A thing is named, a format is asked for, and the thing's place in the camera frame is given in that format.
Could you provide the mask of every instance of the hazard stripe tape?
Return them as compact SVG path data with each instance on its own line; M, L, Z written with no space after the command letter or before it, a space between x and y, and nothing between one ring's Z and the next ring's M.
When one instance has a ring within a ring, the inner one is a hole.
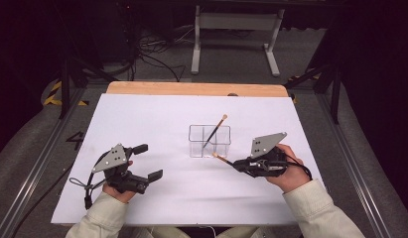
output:
M55 99L55 95L56 93L58 93L59 89L62 87L62 81L59 79L58 81L56 81L55 85L53 86L52 90L49 93L49 96L46 98L45 102L43 103L43 105L58 105L61 106L62 105L62 101L61 100L56 100ZM87 106L89 105L89 101L80 101L78 104L78 106Z

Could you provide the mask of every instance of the person's right arm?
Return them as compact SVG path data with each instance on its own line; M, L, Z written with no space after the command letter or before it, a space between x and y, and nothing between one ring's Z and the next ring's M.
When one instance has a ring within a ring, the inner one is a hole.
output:
M290 147L277 145L288 156L296 159ZM364 237L345 213L334 205L327 191L317 180L309 180L301 168L290 166L281 176L266 178L284 191L289 205L305 238Z

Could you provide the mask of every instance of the sleeve cuff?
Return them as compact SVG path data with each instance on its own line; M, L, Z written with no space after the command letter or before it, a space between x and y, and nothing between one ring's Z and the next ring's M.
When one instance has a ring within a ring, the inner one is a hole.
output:
M283 196L297 219L312 216L334 204L318 179L311 180Z
M120 229L125 222L127 207L128 204L102 191L86 215L100 226Z

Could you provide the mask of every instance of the metal desk leg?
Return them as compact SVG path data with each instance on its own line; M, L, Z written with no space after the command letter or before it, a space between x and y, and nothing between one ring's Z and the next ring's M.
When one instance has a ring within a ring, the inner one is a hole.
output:
M268 44L264 44L265 54L268 58L269 67L271 68L271 72L273 76L279 76L280 70L278 69L277 62L275 61L274 54L272 50L274 49L275 41L277 40L278 32L281 27L281 22L284 16L284 10L279 10L277 18L275 19L274 27L272 28L272 38L271 42Z
M201 42L200 42L200 30L201 30L201 10L200 6L197 6L197 12L195 16L195 46L194 55L192 57L192 74L198 74L200 72L200 58L201 58Z

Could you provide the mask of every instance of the person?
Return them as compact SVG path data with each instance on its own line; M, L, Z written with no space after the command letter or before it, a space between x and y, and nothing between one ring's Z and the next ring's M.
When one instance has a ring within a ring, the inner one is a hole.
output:
M296 160L292 149L287 145L277 145L289 156L290 162ZM310 237L364 237L358 227L345 213L334 205L332 198L317 179L310 180L299 167L288 167L279 177L266 178L272 184L279 186L283 196L296 218L302 234ZM117 237L124 224L128 202L135 195L133 191L118 192L105 184L101 195L95 201L81 221L74 225L67 238L74 237ZM223 232L218 237L269 237L262 232L263 228L234 227ZM174 227L156 228L155 230L139 229L136 237L189 237Z

